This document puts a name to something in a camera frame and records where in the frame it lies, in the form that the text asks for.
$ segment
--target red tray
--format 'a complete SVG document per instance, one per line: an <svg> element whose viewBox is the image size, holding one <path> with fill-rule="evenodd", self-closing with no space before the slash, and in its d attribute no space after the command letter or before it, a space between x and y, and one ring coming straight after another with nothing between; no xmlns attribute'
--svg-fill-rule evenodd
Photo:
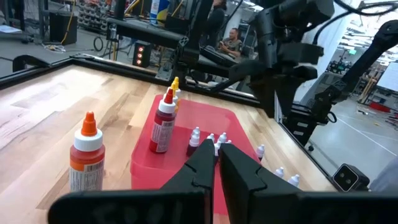
<svg viewBox="0 0 398 224"><path fill-rule="evenodd" d="M173 136L169 149L164 154L156 154L149 150L150 135L154 125L154 117L162 95L157 95L149 111L149 115L142 129L140 138L131 155L131 187L133 189L159 189L178 170L181 169L188 157L187 146L192 130L200 128L200 141L210 133L214 133L216 140L223 132L228 139L259 162L246 133L243 131L235 114L223 108L181 100L177 114ZM215 168L214 213L227 215L224 193L221 186L220 167Z"/></svg>

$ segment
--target gray floor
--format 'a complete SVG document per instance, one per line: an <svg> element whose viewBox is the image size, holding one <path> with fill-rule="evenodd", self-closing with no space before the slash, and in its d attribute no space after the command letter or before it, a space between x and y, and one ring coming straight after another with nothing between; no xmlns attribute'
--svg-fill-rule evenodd
<svg viewBox="0 0 398 224"><path fill-rule="evenodd" d="M366 110L368 115L357 113ZM343 163L356 166L371 181L398 154L398 131L384 120L385 114L348 99L335 105L337 123L319 126L310 138L312 156L331 175Z"/></svg>
<svg viewBox="0 0 398 224"><path fill-rule="evenodd" d="M61 60L69 57L69 55L75 55L78 53L86 53L91 55L102 55L106 45L105 36L101 36L104 41L104 49L101 52L95 52L93 49L93 41L97 36L101 36L98 34L94 34L92 32L88 32L85 30L78 29L77 34L77 43L70 44L65 46L66 52L64 54L58 54L55 52L51 52L45 50L43 46L40 44L29 43L22 44L19 39L10 39L10 38L0 38L0 57L8 58L10 60L14 59L16 56L22 54L31 54L48 62L55 62L57 60ZM122 43L121 47L125 46L127 42ZM127 57L127 54L124 52L118 53L118 61L124 63L131 63L132 59ZM0 58L0 77L5 76L7 74L12 73L12 63L8 60L4 60Z"/></svg>

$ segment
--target wooden tabletop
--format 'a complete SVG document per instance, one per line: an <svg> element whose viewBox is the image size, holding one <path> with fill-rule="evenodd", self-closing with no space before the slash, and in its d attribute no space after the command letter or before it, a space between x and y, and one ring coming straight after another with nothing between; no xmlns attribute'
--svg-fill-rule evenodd
<svg viewBox="0 0 398 224"><path fill-rule="evenodd" d="M95 112L106 146L104 189L130 189L130 158L155 95L166 87L69 66L0 91L0 222L46 223L47 210L68 193L69 148L86 111ZM334 188L263 110L183 92L182 98L236 112L262 165L300 174L303 190ZM229 223L215 215L214 223Z"/></svg>

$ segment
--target red bottle label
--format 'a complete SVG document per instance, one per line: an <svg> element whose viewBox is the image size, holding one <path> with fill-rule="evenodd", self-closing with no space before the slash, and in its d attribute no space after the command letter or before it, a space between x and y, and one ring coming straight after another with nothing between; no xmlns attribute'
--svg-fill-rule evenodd
<svg viewBox="0 0 398 224"><path fill-rule="evenodd" d="M151 140L157 144L156 152L165 152L169 147L174 127L173 121L162 121L161 124L154 123Z"/></svg>

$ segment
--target red bottle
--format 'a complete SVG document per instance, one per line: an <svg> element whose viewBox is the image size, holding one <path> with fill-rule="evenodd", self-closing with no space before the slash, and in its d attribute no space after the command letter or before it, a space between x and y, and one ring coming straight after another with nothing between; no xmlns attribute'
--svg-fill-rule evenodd
<svg viewBox="0 0 398 224"><path fill-rule="evenodd" d="M104 158L103 134L96 127L94 113L89 111L70 148L70 191L102 190Z"/></svg>
<svg viewBox="0 0 398 224"><path fill-rule="evenodd" d="M149 143L149 150L164 153L169 147L175 121L175 103L173 90L167 91L164 100L161 100L156 111L154 128Z"/></svg>

